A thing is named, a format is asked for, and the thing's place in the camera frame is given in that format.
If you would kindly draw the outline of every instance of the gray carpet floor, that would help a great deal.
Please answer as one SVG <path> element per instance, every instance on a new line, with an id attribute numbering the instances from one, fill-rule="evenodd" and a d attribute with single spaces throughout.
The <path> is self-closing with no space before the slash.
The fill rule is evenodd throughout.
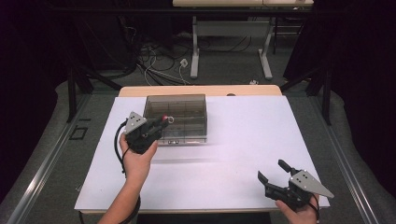
<path id="1" fill-rule="evenodd" d="M 232 48 L 240 40 L 240 37 L 210 37 L 200 43 L 203 49 L 209 47 L 210 49 L 226 50 Z M 261 85 L 284 84 L 282 74 L 289 60 L 295 37 L 280 36 L 276 54 L 268 54 L 269 64 L 274 76 L 272 80 L 264 79 L 262 74 L 257 52 L 257 49 L 263 44 L 262 39 L 252 38 L 250 43 L 248 43 L 248 40 L 249 38 L 241 44 L 240 49 L 249 44 L 248 48 L 241 52 L 205 52 L 202 50 L 198 78 L 189 78 L 190 65 L 181 69 L 182 76 L 190 83 L 197 85 L 240 85 L 248 84 L 252 79 L 258 80 Z M 175 66 L 164 71 L 166 74 L 179 77 L 178 62 L 182 58 L 186 58 L 188 62 L 191 61 L 191 51 L 185 48 L 189 43 L 188 41 L 178 42 L 175 45 L 174 52 L 166 49 L 155 49 L 158 57 L 153 66 L 160 70 L 172 64 L 173 60 L 162 56 L 162 53 L 166 52 L 176 57 L 187 52 L 176 60 Z M 154 82 L 150 79 L 148 79 L 147 83 L 139 69 L 136 69 L 129 76 L 118 78 L 114 81 L 122 86 L 146 86 L 148 83 L 154 85 Z M 87 132 L 83 139 L 80 140 L 73 140 L 75 138 L 73 135 L 68 136 L 68 141 L 62 148 L 62 154 L 57 159 L 49 177 L 46 179 L 45 185 L 35 201 L 32 202 L 32 207 L 29 208 L 23 219 L 25 223 L 80 222 L 78 212 L 74 210 L 78 197 L 76 189 L 85 179 L 114 97 L 118 94 L 99 81 L 92 80 L 92 84 L 95 87 L 92 95 L 78 95 L 78 99 L 88 97 L 88 103 L 80 109 L 81 113 L 78 115 L 76 122 L 78 127 L 86 128 Z M 337 144 L 341 146 L 346 154 L 354 174 L 363 186 L 367 200 L 377 217 L 377 223 L 392 223 L 393 220 L 396 220 L 396 213 L 393 209 L 396 205 L 395 199 L 388 195 L 376 182 L 375 177 L 354 148 L 342 99 L 336 94 L 332 94 L 332 126 L 328 127 L 318 114 L 320 96 L 307 97 L 304 94 L 306 85 L 307 83 L 300 83 L 289 91 L 284 92 L 284 94 L 288 97 L 322 183 L 335 195 L 335 198 L 330 200 L 331 207 L 320 211 L 320 222 L 338 224 L 367 223 L 362 217 L 355 199 L 352 197 L 350 186 L 346 182 L 345 176 L 340 169 L 340 164 L 338 164 L 333 154 L 334 141 L 329 136 L 330 128 L 335 134 Z M 66 83 L 60 85 L 57 92 L 59 95 L 58 104 L 46 131 L 43 133 L 35 152 L 26 164 L 13 189 L 0 205 L 0 223 L 8 222 L 40 165 L 57 144 L 66 125 L 65 121 L 68 112 Z M 85 223 L 95 223 L 100 218 L 100 215 L 84 215 L 83 218 Z M 271 219 L 272 223 L 288 223 L 279 212 L 272 212 Z"/>

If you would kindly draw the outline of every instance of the white desk leg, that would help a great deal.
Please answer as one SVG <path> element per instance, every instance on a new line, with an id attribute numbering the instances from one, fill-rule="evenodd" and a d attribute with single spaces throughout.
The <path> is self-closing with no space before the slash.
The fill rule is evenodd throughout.
<path id="1" fill-rule="evenodd" d="M 272 32 L 274 30 L 274 26 L 271 24 L 271 22 L 268 25 L 269 25 L 268 35 L 265 40 L 264 49 L 259 49 L 259 56 L 260 56 L 260 61 L 262 62 L 262 71 L 264 72 L 265 79 L 271 80 L 273 76 L 271 73 L 270 64 L 268 63 L 267 60 L 267 51 L 270 46 L 270 40 L 271 40 Z"/>
<path id="2" fill-rule="evenodd" d="M 191 62 L 190 77 L 193 79 L 198 78 L 198 60 L 199 60 L 199 49 L 198 49 L 197 19 L 196 17 L 192 17 L 192 62 Z"/>

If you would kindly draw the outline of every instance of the desk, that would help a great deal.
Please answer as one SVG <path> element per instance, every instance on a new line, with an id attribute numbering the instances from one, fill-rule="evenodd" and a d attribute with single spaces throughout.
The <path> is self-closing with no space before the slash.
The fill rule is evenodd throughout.
<path id="1" fill-rule="evenodd" d="M 174 0 L 174 7 L 311 7 L 313 0 Z M 267 51 L 274 26 L 269 21 L 198 21 L 192 17 L 191 78 L 198 78 L 198 36 L 265 36 L 263 49 L 259 49 L 262 71 L 266 79 L 272 79 Z"/>
<path id="2" fill-rule="evenodd" d="M 287 186 L 290 175 L 278 159 L 318 178 L 288 100 L 276 86 L 129 87 L 115 99 L 76 210 L 103 213 L 110 206 L 125 181 L 113 148 L 115 131 L 132 110 L 143 113 L 145 96 L 159 93 L 205 93 L 208 141 L 158 148 L 141 191 L 140 213 L 275 210 L 257 172 Z M 326 198 L 320 201 L 329 206 Z"/>

